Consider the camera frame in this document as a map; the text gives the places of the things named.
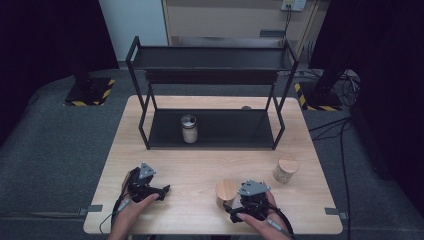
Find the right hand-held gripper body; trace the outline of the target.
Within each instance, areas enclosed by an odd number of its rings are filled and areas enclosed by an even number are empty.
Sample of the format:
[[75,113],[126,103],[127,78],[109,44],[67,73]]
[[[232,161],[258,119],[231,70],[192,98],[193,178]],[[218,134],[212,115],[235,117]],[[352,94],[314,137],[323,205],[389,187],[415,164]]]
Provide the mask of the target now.
[[251,179],[243,183],[238,190],[242,205],[240,212],[256,219],[266,219],[269,210],[266,193],[269,190],[270,188],[266,184]]

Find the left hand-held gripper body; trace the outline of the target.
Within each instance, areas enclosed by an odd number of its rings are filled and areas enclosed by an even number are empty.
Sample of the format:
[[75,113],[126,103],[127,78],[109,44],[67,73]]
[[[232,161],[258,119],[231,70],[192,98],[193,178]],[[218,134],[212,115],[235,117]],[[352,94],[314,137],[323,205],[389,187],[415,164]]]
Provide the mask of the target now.
[[156,171],[145,162],[130,172],[127,189],[134,202],[140,202],[150,195],[150,182],[155,174]]

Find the wooden cup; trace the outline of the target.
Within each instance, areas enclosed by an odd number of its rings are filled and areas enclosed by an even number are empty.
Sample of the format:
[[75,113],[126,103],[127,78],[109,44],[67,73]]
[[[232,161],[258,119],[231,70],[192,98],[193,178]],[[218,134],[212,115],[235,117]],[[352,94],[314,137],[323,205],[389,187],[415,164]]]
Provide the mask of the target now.
[[225,204],[232,205],[237,196],[238,185],[231,179],[221,179],[215,186],[216,204],[222,208]]

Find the wooden lid jar pale grains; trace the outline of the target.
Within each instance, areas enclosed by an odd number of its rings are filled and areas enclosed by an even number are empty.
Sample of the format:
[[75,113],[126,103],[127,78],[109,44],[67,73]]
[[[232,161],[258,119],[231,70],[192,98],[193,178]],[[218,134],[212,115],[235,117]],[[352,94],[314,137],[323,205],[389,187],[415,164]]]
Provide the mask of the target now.
[[299,163],[297,160],[281,157],[273,170],[273,177],[277,182],[287,184],[298,170]]

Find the glass shaker jar metal lid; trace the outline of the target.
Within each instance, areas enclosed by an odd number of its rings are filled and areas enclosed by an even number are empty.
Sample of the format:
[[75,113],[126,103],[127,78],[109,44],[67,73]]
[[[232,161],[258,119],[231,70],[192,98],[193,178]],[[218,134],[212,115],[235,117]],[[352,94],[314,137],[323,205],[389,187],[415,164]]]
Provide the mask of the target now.
[[186,143],[195,143],[198,139],[197,119],[194,115],[187,114],[181,117],[183,139]]

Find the black metal two-tier rack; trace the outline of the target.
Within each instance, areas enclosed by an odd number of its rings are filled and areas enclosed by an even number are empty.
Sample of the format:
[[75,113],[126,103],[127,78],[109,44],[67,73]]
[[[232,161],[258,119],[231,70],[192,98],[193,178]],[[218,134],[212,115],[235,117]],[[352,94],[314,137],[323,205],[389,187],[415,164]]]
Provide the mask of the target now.
[[[199,148],[274,150],[284,133],[281,114],[288,92],[275,95],[280,73],[293,78],[298,57],[287,40],[277,47],[143,46],[133,39],[126,57],[142,109],[139,132],[147,149]],[[262,108],[160,108],[155,85],[267,86]],[[186,143],[181,117],[197,119],[198,139]]]

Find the person's right hand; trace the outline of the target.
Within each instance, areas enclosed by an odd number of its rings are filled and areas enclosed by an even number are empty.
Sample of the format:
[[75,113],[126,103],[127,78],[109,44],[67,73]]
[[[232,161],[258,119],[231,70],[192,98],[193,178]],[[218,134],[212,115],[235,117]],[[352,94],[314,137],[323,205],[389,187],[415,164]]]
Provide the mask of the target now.
[[269,230],[279,231],[282,232],[284,235],[288,236],[289,231],[286,224],[284,223],[282,218],[272,209],[268,211],[268,218],[263,221],[259,221],[256,218],[245,213],[239,214],[240,217],[243,219],[243,222],[255,229],[263,239],[264,233],[268,232]]

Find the person's left hand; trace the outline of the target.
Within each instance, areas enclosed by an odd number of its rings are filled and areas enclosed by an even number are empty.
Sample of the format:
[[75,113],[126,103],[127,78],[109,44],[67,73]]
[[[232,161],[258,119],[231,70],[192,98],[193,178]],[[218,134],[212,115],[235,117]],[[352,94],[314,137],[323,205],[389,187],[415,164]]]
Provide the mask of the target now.
[[136,223],[142,212],[158,198],[159,194],[154,193],[138,203],[130,199],[126,207],[117,215],[112,225],[111,233],[126,235]]

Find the black stand with striped base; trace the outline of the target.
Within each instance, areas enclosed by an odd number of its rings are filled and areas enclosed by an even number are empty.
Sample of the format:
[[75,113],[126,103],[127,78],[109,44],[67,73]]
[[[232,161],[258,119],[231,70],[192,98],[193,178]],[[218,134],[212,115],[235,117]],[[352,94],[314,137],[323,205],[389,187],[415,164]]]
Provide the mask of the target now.
[[115,81],[111,78],[91,77],[82,60],[74,51],[68,51],[67,64],[75,83],[65,98],[67,106],[102,105],[110,94]]
[[318,89],[318,83],[324,71],[310,68],[311,58],[312,51],[305,48],[301,53],[301,69],[295,74],[299,81],[294,84],[294,88],[302,109],[341,111],[343,107],[353,106],[359,95],[360,81],[346,70],[331,87]]

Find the beige cabinet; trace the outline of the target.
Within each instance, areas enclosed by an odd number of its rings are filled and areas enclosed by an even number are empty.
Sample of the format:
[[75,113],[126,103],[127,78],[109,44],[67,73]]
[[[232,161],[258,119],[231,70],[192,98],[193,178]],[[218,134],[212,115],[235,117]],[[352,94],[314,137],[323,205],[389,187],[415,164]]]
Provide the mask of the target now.
[[178,37],[259,37],[284,30],[300,53],[317,39],[331,0],[307,0],[302,11],[282,11],[283,0],[162,0],[168,42]]

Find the dark curtain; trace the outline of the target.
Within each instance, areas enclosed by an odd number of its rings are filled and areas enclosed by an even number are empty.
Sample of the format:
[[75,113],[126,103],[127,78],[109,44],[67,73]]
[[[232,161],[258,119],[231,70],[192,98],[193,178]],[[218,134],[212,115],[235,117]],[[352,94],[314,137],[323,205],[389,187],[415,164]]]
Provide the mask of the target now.
[[0,0],[0,146],[36,90],[73,76],[68,51],[89,74],[118,66],[99,0]]
[[318,99],[359,76],[351,112],[374,167],[424,216],[424,0],[330,0],[310,66]]

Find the grey table edge bracket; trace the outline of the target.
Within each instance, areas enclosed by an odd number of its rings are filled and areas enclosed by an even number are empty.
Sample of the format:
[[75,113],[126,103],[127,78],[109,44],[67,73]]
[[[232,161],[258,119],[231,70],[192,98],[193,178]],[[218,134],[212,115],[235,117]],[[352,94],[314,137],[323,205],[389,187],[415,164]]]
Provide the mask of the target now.
[[90,212],[101,212],[102,209],[102,204],[89,205],[86,208],[80,208],[78,214],[79,216],[86,216]]
[[339,211],[337,208],[325,208],[325,214],[326,215],[334,215],[338,216],[341,220],[348,220],[349,215],[347,212]]

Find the white wall socket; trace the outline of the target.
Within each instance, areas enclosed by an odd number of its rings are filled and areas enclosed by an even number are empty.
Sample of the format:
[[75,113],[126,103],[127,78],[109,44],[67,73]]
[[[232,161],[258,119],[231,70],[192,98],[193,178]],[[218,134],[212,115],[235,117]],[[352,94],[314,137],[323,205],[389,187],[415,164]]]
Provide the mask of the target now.
[[307,0],[283,0],[281,4],[282,11],[302,11]]

